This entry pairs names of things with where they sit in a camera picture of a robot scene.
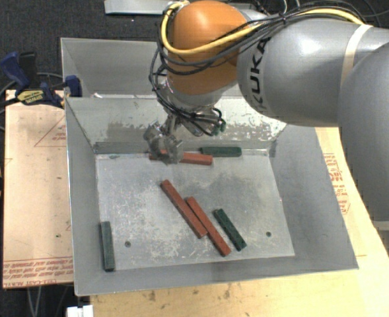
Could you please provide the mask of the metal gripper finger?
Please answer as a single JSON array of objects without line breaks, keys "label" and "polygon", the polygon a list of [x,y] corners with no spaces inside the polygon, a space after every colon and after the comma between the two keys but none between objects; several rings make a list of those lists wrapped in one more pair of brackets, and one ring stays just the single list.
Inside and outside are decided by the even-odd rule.
[{"label": "metal gripper finger", "polygon": [[178,164],[184,157],[184,143],[182,140],[170,135],[164,139],[166,164]]},{"label": "metal gripper finger", "polygon": [[143,134],[144,140],[146,140],[149,151],[156,159],[163,159],[163,154],[161,153],[160,144],[163,139],[163,132],[161,125],[158,121],[150,123]]}]

